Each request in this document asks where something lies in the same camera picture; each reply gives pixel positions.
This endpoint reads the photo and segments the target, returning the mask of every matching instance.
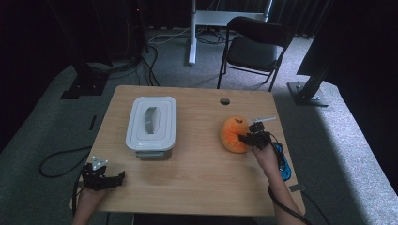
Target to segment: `black wall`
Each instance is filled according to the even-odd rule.
[[[145,33],[137,3],[0,1],[0,151],[65,67],[141,56]]]
[[[320,66],[330,62],[326,81],[339,88],[395,192],[397,18],[396,1],[335,0],[298,70],[298,74],[316,75]]]

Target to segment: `robotic hand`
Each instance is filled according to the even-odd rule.
[[[255,122],[249,126],[250,133],[247,133],[246,136],[239,135],[239,140],[249,146],[255,146],[260,150],[270,143],[276,154],[281,176],[283,180],[286,181],[290,179],[292,172],[287,163],[286,157],[284,156],[282,144],[279,142],[273,142],[270,138],[271,134],[264,131],[264,129],[262,122]]]
[[[93,164],[87,163],[83,166],[82,177],[85,188],[93,190],[101,190],[107,188],[115,188],[123,184],[123,178],[126,176],[125,172],[121,172],[118,176],[106,177],[106,163],[108,160],[101,160],[98,162],[93,157]]]

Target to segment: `chair leg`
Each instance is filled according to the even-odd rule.
[[[274,73],[274,75],[272,77],[271,84],[269,85],[269,89],[268,89],[269,92],[271,92],[271,90],[272,90],[272,86],[273,86],[273,84],[275,83],[275,80],[276,80],[276,75],[278,75],[278,71],[279,71],[279,67],[276,67],[275,73]]]
[[[272,76],[272,73],[273,73],[274,71],[275,71],[275,70],[272,70],[272,71],[267,75],[267,78],[266,78],[266,80],[263,82],[263,84],[268,83],[269,78]]]
[[[226,51],[222,54],[222,65],[220,66],[220,74],[219,74],[219,81],[217,82],[217,89],[220,89],[220,85],[222,83],[222,75],[226,73],[226,60],[225,60]]]

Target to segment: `gray carpet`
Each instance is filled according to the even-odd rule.
[[[398,224],[397,195],[377,164],[338,88],[326,82],[321,85],[320,90],[329,104],[327,108],[297,106],[289,93],[288,82],[308,80],[307,76],[296,73],[311,43],[305,38],[293,40],[272,91],[298,181],[307,187],[305,193],[317,203],[331,224]],[[216,87],[222,45],[199,42],[196,64],[192,67],[187,65],[187,39],[174,38],[152,46],[159,53],[153,71],[161,86]],[[149,49],[144,58],[152,63],[154,50]],[[35,110],[0,155],[2,225],[70,224],[69,200],[79,169],[49,179],[39,174],[40,163],[52,153],[92,145],[100,120],[118,85],[147,85],[147,69],[140,64],[134,70],[112,74],[102,96],[60,99],[75,76],[73,67],[67,67],[53,80]],[[267,91],[268,84],[261,84],[262,79],[257,75],[231,71],[223,77],[222,88]],[[98,123],[92,126],[95,115]],[[87,152],[56,157],[43,169],[50,174],[61,173]],[[306,218],[313,224],[326,224],[315,205],[307,198],[304,202]],[[133,214],[112,213],[110,224],[131,224],[132,217]],[[272,217],[255,217],[254,220],[258,224],[275,224]],[[105,221],[106,214],[98,212],[92,224],[105,224]]]

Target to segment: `white desk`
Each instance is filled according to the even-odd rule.
[[[264,13],[204,11],[196,10],[196,0],[192,0],[192,31],[189,64],[196,62],[196,25],[226,26],[229,21],[237,16],[245,16],[259,21],[267,21],[272,0],[269,0]]]

